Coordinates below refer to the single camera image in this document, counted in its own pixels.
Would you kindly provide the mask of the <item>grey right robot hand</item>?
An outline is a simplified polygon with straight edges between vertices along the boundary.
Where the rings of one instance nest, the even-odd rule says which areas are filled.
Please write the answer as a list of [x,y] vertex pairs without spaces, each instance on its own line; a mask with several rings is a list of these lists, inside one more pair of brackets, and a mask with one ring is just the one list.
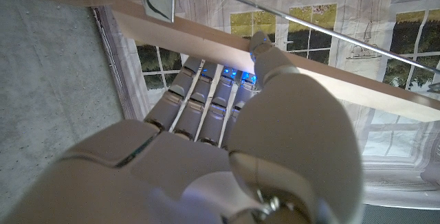
[[268,36],[250,41],[261,92],[226,149],[124,120],[50,165],[6,223],[356,223],[362,165],[344,107]]

